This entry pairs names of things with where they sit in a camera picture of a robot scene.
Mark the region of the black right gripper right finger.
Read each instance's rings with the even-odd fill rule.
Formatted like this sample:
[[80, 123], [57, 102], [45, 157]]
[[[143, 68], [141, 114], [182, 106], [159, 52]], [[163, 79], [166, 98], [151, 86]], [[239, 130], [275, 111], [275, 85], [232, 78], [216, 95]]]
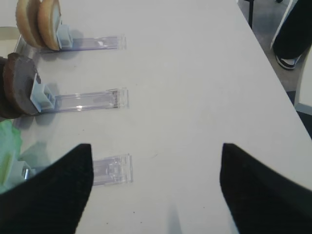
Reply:
[[241, 234], [310, 234], [312, 192], [232, 143], [222, 147], [220, 187]]

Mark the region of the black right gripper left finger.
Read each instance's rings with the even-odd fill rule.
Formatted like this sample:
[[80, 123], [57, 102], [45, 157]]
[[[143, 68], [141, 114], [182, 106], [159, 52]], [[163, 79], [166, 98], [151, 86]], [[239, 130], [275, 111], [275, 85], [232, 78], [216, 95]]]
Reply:
[[94, 181], [92, 147], [80, 144], [0, 195], [2, 234], [73, 234]]

